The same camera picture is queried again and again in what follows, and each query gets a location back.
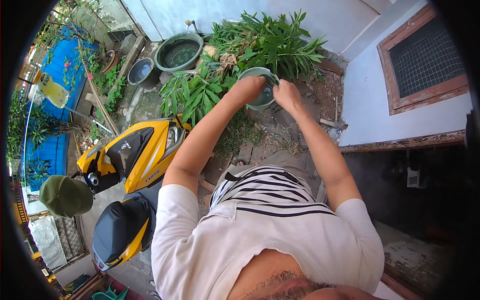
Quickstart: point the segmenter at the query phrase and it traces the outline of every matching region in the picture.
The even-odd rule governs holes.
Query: green cap
[[[92,208],[93,194],[80,180],[52,175],[40,188],[40,202],[56,216],[73,217]]]

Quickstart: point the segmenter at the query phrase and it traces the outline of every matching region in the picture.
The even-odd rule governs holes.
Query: window
[[[378,46],[390,115],[446,100],[468,91],[455,45],[429,5]]]

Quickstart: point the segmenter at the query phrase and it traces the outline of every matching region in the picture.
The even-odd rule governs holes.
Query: plastic bottle
[[[33,84],[38,87],[38,92],[48,98],[48,100],[58,108],[64,108],[68,102],[68,91],[58,83],[53,81],[48,73],[38,71],[33,79]]]

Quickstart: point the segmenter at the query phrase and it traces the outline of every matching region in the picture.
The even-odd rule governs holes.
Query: white t-shirt
[[[314,281],[375,292],[384,252],[362,200],[345,201],[334,213],[314,202],[304,180],[275,166],[236,177],[219,184],[202,219],[189,189],[160,189],[152,241],[160,297],[226,299],[242,268],[263,249],[292,255]]]

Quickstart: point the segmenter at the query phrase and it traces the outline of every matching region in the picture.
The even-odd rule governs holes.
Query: green plastic chair
[[[128,288],[124,289],[118,296],[112,290],[112,283],[108,286],[106,292],[98,292],[92,295],[93,300],[125,300]]]

